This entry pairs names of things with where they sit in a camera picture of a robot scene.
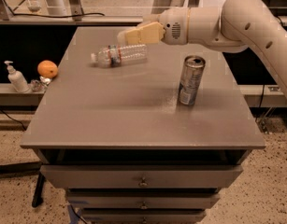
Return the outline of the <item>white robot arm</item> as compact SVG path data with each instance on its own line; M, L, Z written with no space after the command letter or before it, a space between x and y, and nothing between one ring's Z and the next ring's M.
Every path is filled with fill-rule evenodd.
M237 53L249 48L287 99L287 31L262 0L225 0L221 7L172 7L117 36L122 45L199 44Z

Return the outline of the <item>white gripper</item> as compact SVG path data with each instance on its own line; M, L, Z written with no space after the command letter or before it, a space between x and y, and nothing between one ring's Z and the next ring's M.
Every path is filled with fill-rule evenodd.
M188 43L188 18L190 9L173 7L161 14L150 14L143 17L137 28L118 33L117 40L121 45L155 44L161 40L167 45L185 45Z

